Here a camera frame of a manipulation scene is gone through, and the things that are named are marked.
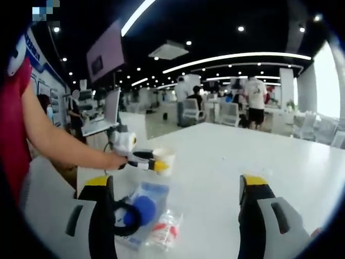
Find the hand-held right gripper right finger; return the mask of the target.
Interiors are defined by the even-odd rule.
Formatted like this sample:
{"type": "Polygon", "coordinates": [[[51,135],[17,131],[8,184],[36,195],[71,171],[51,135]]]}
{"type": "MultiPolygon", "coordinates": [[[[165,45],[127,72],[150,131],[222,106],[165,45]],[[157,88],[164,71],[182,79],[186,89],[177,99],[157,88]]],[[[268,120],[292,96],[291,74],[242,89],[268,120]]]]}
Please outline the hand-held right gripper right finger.
{"type": "Polygon", "coordinates": [[[259,176],[241,175],[239,258],[296,258],[311,241],[301,215],[259,176]]]}

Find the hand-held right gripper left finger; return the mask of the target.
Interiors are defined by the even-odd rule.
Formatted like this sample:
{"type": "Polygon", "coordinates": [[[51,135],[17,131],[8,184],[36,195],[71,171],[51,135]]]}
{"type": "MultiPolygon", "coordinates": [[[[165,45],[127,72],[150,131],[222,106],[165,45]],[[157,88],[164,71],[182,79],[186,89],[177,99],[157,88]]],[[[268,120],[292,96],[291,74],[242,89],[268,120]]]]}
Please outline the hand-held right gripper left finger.
{"type": "Polygon", "coordinates": [[[53,203],[53,253],[57,258],[117,258],[112,210],[113,177],[88,180],[77,199],[53,203]]]}

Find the person's left hand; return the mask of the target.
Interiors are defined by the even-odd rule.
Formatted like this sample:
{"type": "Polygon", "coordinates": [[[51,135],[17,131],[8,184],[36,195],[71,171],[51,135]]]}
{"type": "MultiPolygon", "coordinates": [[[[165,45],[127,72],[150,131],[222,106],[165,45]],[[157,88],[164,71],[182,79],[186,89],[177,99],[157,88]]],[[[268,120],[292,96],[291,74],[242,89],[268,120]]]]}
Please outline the person's left hand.
{"type": "Polygon", "coordinates": [[[121,168],[128,161],[126,156],[118,155],[117,153],[106,153],[107,165],[105,170],[115,170],[121,168]]]}

